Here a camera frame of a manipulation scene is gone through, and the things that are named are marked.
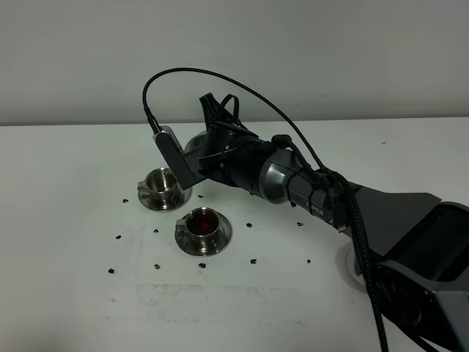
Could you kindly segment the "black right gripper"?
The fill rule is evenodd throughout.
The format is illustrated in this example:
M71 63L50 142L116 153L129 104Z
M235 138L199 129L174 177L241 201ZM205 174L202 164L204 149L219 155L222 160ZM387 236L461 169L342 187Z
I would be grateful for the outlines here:
M226 109L233 100L233 112ZM262 141L255 133L242 125L239 119L240 101L228 94L220 103L211 92L200 97L207 126L207 136L199 159L200 172L206 179L231 187L238 187L260 195L261 169L269 157L277 151L272 142ZM161 154L168 138L159 135L155 141Z

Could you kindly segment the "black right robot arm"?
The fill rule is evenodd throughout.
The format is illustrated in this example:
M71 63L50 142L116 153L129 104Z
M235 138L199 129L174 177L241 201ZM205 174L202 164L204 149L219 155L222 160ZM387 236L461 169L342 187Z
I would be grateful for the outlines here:
M155 143L183 188L210 179L273 203L289 202L352 239L386 346L392 321L426 351L468 349L468 208L428 193L385 193L312 169L288 135L261 140L212 95L200 100L206 133L185 152L148 116Z

